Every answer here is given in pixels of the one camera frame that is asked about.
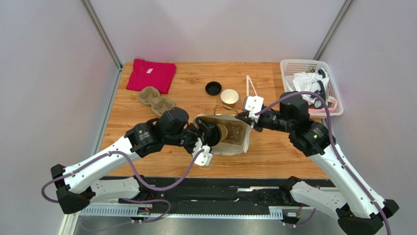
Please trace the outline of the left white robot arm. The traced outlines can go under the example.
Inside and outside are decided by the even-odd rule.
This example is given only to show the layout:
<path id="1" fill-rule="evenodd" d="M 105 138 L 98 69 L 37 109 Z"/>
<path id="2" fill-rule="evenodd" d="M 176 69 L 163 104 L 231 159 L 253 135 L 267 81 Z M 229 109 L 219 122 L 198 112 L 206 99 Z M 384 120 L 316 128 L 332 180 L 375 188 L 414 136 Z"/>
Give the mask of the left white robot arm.
<path id="1" fill-rule="evenodd" d="M 97 201 L 120 198 L 131 202 L 139 195 L 141 186 L 153 191 L 172 189 L 172 186 L 150 186 L 138 173 L 123 180 L 102 178 L 125 164 L 160 152 L 166 145 L 184 148 L 192 156 L 193 164 L 209 164 L 211 149 L 220 142 L 221 131 L 218 125 L 201 118 L 194 125 L 188 120 L 185 110 L 174 107 L 159 118 L 137 124 L 115 143 L 78 164 L 55 165 L 50 170 L 51 183 L 56 187 L 55 203 L 63 213 L 72 214 Z"/>

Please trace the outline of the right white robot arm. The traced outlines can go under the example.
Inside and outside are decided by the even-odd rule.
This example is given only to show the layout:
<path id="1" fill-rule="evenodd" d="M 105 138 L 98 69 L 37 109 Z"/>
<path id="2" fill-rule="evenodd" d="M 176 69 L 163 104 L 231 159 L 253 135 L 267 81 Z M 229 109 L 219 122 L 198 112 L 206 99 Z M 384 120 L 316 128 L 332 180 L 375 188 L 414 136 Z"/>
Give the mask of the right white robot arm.
<path id="1" fill-rule="evenodd" d="M 398 204 L 380 196 L 354 169 L 337 144 L 331 123 L 310 119 L 303 92 L 284 93 L 276 104 L 279 110 L 264 106 L 259 96 L 248 96 L 236 118 L 258 132 L 288 133 L 293 146 L 317 164 L 340 192 L 335 196 L 292 176 L 280 187 L 285 198 L 330 216 L 347 235 L 374 235 L 381 228 L 391 234 L 388 219 L 398 211 Z"/>

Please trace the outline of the brown paper bag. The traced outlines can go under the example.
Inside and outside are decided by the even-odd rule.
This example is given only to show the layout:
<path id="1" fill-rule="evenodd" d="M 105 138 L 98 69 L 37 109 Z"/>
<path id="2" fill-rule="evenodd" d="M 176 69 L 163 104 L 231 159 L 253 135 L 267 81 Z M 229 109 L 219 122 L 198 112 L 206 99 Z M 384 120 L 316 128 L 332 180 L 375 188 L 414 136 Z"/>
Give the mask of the brown paper bag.
<path id="1" fill-rule="evenodd" d="M 235 115 L 239 113 L 237 109 L 232 109 L 231 111 L 226 111 L 226 113 L 217 113 L 217 108 L 219 105 L 216 105 L 214 107 L 214 112 L 212 115 L 204 115 L 199 114 L 197 115 L 194 120 L 192 121 L 192 125 L 194 125 L 194 121 L 197 117 L 200 117 L 204 121 L 208 123 L 214 123 L 214 124 L 222 124 L 224 125 L 228 121 L 238 121 L 235 118 Z M 219 142 L 216 146 L 211 147 L 211 153 L 214 155 L 224 155 L 224 156 L 233 156 L 241 153 L 246 153 L 248 151 L 249 145 L 250 145 L 250 133 L 252 129 L 249 125 L 246 124 L 246 133 L 244 142 L 242 145 L 233 145 L 228 144 L 225 142 Z M 205 140 L 206 137 L 201 137 L 202 143 L 206 145 Z"/>

